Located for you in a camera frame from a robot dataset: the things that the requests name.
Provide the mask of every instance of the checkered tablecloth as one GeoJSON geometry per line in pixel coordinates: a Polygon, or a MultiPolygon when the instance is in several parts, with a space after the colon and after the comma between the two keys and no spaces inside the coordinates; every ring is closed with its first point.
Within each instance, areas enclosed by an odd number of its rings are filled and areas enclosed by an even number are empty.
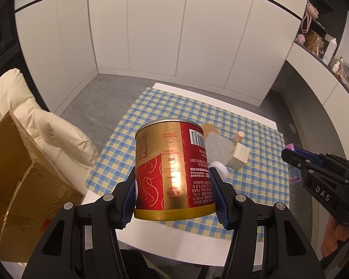
{"type": "MultiPolygon", "coordinates": [[[[147,88],[130,107],[106,143],[86,185],[98,195],[110,193],[124,181],[135,164],[135,133],[143,124],[166,117],[190,119],[198,124],[215,125],[220,134],[231,139],[244,131],[242,144],[250,148],[250,159],[240,171],[229,170],[229,179],[238,193],[256,203],[289,205],[289,175],[281,159],[283,136],[278,131],[230,111],[177,94],[147,88]]],[[[163,225],[215,238],[231,239],[215,214],[183,221],[161,222],[163,225]]],[[[258,240],[263,240],[262,229],[258,240]]]]}

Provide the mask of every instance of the upside-down can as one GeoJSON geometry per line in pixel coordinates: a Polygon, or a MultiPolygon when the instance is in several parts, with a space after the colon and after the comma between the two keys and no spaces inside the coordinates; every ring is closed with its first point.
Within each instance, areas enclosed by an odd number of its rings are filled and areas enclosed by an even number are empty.
{"type": "Polygon", "coordinates": [[[202,128],[160,119],[136,133],[137,202],[145,220],[181,220],[215,212],[202,128]]]}

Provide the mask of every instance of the barcode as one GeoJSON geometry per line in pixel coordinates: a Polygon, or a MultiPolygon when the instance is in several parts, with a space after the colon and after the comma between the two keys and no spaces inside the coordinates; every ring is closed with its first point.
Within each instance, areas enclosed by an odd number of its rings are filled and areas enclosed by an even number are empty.
{"type": "Polygon", "coordinates": [[[195,131],[192,129],[189,129],[189,131],[190,131],[190,142],[193,145],[197,145],[197,146],[201,146],[202,148],[205,148],[203,135],[198,131],[195,131]]]}

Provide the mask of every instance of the small cream box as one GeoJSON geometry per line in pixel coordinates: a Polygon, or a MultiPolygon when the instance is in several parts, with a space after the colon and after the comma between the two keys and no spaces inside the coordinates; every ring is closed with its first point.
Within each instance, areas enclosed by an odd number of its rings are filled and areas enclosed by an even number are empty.
{"type": "Polygon", "coordinates": [[[243,146],[241,143],[237,143],[233,150],[233,156],[227,162],[227,166],[234,170],[239,170],[248,162],[249,148],[243,146]]]}

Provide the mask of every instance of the metal bolt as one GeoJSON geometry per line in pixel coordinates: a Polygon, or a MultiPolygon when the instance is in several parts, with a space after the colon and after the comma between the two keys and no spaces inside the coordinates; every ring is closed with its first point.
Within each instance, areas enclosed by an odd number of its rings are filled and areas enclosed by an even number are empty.
{"type": "Polygon", "coordinates": [[[65,210],[70,210],[72,207],[74,206],[74,204],[72,202],[66,202],[64,205],[63,205],[63,208],[65,210]]]}
{"type": "Polygon", "coordinates": [[[244,196],[243,194],[238,194],[237,196],[235,196],[235,199],[240,201],[240,202],[243,202],[245,201],[247,198],[246,196],[244,196]]]}
{"type": "Polygon", "coordinates": [[[114,199],[114,195],[112,194],[106,194],[103,196],[103,200],[104,201],[110,201],[110,200],[113,200],[114,199]]]}
{"type": "Polygon", "coordinates": [[[283,203],[283,202],[277,202],[276,203],[276,207],[279,209],[279,210],[284,210],[286,208],[286,205],[283,203]]]}

